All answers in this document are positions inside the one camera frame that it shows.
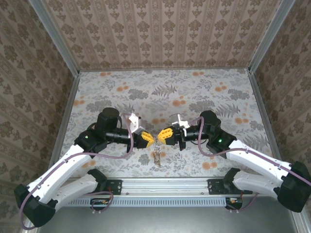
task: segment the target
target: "floral wallpaper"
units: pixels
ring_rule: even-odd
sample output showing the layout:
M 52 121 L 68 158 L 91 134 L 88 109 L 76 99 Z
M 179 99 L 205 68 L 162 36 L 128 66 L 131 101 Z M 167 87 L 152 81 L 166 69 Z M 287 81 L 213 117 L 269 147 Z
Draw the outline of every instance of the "floral wallpaper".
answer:
M 255 75 L 283 159 L 311 171 L 311 1 L 295 2 Z
M 31 5 L 1 0 L 1 233 L 19 231 L 13 190 L 47 169 L 72 81 Z
M 281 0 L 44 0 L 80 70 L 247 67 Z
M 224 130 L 272 155 L 246 69 L 82 72 L 80 78 L 62 154 L 79 133 L 96 122 L 103 108 L 114 107 L 142 117 L 155 139 L 170 126 L 173 114 L 191 120 L 204 110 L 213 110 Z M 125 151 L 124 145 L 111 144 L 101 153 L 120 156 Z M 134 149 L 122 160 L 95 157 L 74 176 L 93 168 L 108 177 L 223 176 L 231 167 L 246 169 L 222 157 L 204 157 L 190 142 L 183 151 L 178 145 L 156 142 L 147 149 Z

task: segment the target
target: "purple cable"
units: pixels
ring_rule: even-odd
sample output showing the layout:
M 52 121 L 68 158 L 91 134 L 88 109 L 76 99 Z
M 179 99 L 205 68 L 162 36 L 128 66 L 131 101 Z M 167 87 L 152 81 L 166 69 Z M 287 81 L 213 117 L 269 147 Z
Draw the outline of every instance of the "purple cable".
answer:
M 123 120 L 125 121 L 125 125 L 126 125 L 126 128 L 129 132 L 129 135 L 130 135 L 130 139 L 131 139 L 131 147 L 130 147 L 130 150 L 123 156 L 120 156 L 120 157 L 116 157 L 116 156 L 110 156 L 110 155 L 105 155 L 105 154 L 97 154 L 97 153 L 91 153 L 91 152 L 82 152 L 82 153 L 77 153 L 77 154 L 73 154 L 71 156 L 69 156 L 67 159 L 65 159 L 64 161 L 62 161 L 59 165 L 57 165 L 52 171 L 50 171 L 40 182 L 39 184 L 26 196 L 26 198 L 24 199 L 23 203 L 21 204 L 20 206 L 20 209 L 19 209 L 19 212 L 18 212 L 18 215 L 19 215 L 19 222 L 20 222 L 20 225 L 21 227 L 24 229 L 24 230 L 32 230 L 34 229 L 35 227 L 26 227 L 23 223 L 23 209 L 25 207 L 25 204 L 26 202 L 28 201 L 28 199 L 31 197 L 31 195 L 57 170 L 59 169 L 59 167 L 61 165 L 63 165 L 64 163 L 67 163 L 69 159 L 72 159 L 73 157 L 76 157 L 76 156 L 79 156 L 79 155 L 93 155 L 93 156 L 99 156 L 99 157 L 103 157 L 103 158 L 108 158 L 108 159 L 124 159 L 126 158 L 133 150 L 133 147 L 134 147 L 134 139 L 133 139 L 133 135 L 132 135 L 132 132 L 131 132 L 131 129 L 130 129 L 130 126 L 128 125 L 127 121 L 126 121 L 126 118 L 125 116 L 129 116 L 130 114 L 122 114 L 122 117 L 123 117 Z
M 198 117 L 197 119 L 191 121 L 189 123 L 189 125 L 193 125 L 195 122 L 197 121 L 201 121 L 201 126 L 200 126 L 200 130 L 199 130 L 199 137 L 198 137 L 198 147 L 199 147 L 199 151 L 204 155 L 204 156 L 207 156 L 207 157 L 212 157 L 212 156 L 218 156 L 218 155 L 221 155 L 221 154 L 225 154 L 227 152 L 231 152 L 231 151 L 245 151 L 247 153 L 251 153 L 257 157 L 259 157 L 260 159 L 263 159 L 264 161 L 267 161 L 271 164 L 273 164 L 274 166 L 277 166 L 279 167 L 280 169 L 283 169 L 285 171 L 287 171 L 288 173 L 292 174 L 293 176 L 297 177 L 298 179 L 300 179 L 301 181 L 303 181 L 304 183 L 306 183 L 307 185 L 311 186 L 311 182 L 306 180 L 305 178 L 299 176 L 298 174 L 294 173 L 293 171 L 289 170 L 288 168 L 276 163 L 275 161 L 272 161 L 252 150 L 248 150 L 248 149 L 245 149 L 245 148 L 235 148 L 235 149 L 229 149 L 229 150 L 225 150 L 225 151 L 221 151 L 219 153 L 216 153 L 216 154 L 206 154 L 202 148 L 201 148 L 201 136 L 202 136 L 202 131 L 203 131 L 203 125 L 204 125 L 204 118 L 202 116 Z
M 98 194 L 109 194 L 109 195 L 111 196 L 110 201 L 109 201 L 109 203 L 107 204 L 107 206 L 101 210 L 101 212 L 104 212 L 104 211 L 107 210 L 108 207 L 112 204 L 112 201 L 113 201 L 113 193 L 112 193 L 112 192 L 108 192 L 108 191 L 102 191 L 102 192 L 97 192 L 97 193 L 87 193 L 86 196 L 93 196 L 93 195 L 98 195 Z M 96 210 L 94 210 L 94 204 L 97 203 L 97 202 L 99 202 L 99 201 L 100 201 L 100 200 L 95 200 L 95 201 L 92 202 L 91 209 L 92 209 L 93 211 L 96 211 Z
M 237 210 L 236 208 L 234 208 L 232 205 L 227 204 L 227 206 L 229 206 L 229 207 L 232 208 L 233 210 L 236 210 L 237 212 L 240 212 L 240 211 L 243 211 L 243 210 L 246 210 L 247 208 L 249 208 L 249 207 L 255 202 L 257 196 L 258 196 L 258 193 L 255 194 L 255 196 L 253 197 L 253 199 L 251 200 L 251 202 L 248 203 L 247 206 L 245 206 L 245 207 L 243 207 L 243 208 L 241 208 L 241 209 L 239 209 L 239 210 Z

